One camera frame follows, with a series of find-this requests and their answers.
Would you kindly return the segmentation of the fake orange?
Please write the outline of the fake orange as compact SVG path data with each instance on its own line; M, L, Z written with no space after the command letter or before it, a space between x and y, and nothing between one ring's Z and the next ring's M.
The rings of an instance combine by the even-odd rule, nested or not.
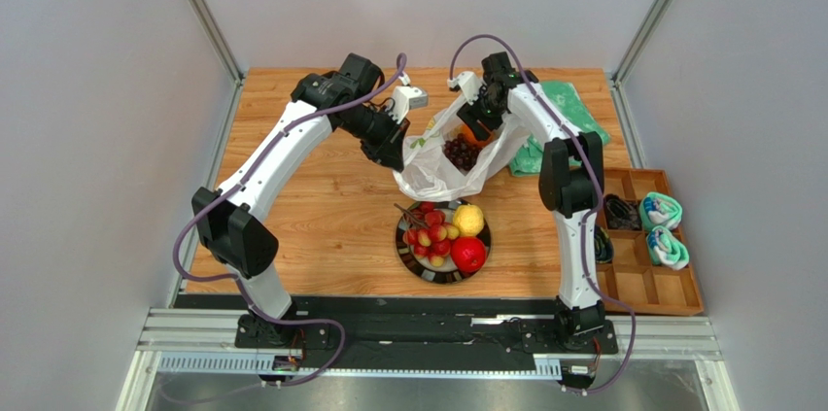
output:
M459 136L463 136L470 144L477 145L479 147L485 147L486 145L490 144L495 140L495 135L490 134L485 139L479 139L474 135L474 132L465 124L462 124L459 129Z

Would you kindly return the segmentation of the dark purple grape bunch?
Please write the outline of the dark purple grape bunch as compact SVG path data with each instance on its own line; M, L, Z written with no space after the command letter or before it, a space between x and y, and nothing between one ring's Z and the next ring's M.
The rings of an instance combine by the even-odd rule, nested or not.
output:
M457 135L443 145L445 157L463 173L469 172L476 165L481 151L482 147L464 134Z

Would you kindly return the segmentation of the white plastic bag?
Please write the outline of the white plastic bag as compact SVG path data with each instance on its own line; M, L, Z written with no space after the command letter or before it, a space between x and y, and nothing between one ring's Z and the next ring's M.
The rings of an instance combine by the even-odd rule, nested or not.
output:
M443 152L448 139L459 132L463 122L457 113L465 105L459 97L437 114L420 136L403 142L401 172L393 176L399 190L418 201L451 201L478 194L486 182L505 168L530 137L528 129L512 115L503 120L495 140L482 148L477 163L467 172L456 167Z

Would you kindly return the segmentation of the yellow fake lemon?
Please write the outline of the yellow fake lemon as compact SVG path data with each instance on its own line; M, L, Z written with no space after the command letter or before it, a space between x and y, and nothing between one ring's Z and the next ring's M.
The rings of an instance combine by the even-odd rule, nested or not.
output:
M473 204L460 205L453 214L452 225L463 237L476 237L485 226L484 213L480 207Z

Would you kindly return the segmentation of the red yellow cherry bunch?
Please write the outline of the red yellow cherry bunch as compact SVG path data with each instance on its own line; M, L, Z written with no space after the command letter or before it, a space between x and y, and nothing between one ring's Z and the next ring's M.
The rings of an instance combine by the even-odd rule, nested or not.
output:
M396 251L406 266L440 273L456 270L450 256L452 243L459 238L458 229L452 225L454 209L430 202L395 207L400 211Z

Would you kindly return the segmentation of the red fake apple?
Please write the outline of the red fake apple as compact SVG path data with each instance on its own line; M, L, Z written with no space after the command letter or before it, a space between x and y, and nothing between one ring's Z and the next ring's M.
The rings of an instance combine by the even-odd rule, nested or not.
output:
M479 238L464 236L452 243L450 256L458 270L474 273L485 264L487 249Z

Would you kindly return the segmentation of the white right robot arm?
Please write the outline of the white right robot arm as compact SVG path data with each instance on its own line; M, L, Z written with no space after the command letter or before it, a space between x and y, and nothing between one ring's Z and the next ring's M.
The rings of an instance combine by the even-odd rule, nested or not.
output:
M483 74L451 74L447 85L464 102L459 118L483 140L516 120L543 146L538 192L551 211L560 244L556 319L563 336L582 339L601 329L604 302L595 275L594 236L604 196L604 153L596 132L583 132L545 95L536 78L515 69L506 52L482 61Z

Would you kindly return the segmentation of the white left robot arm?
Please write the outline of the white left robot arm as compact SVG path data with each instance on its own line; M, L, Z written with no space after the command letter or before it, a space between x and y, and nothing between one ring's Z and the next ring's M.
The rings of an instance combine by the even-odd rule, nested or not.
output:
M349 54L341 67L302 78L283 115L247 161L217 189L199 188L191 199L200 244L222 264L259 318L283 324L293 300L275 269L278 239L264 222L281 190L300 164L333 131L341 128L361 142L372 162L400 172L402 143L409 127L401 100L382 109L372 99L402 80L407 57L386 77L369 59Z

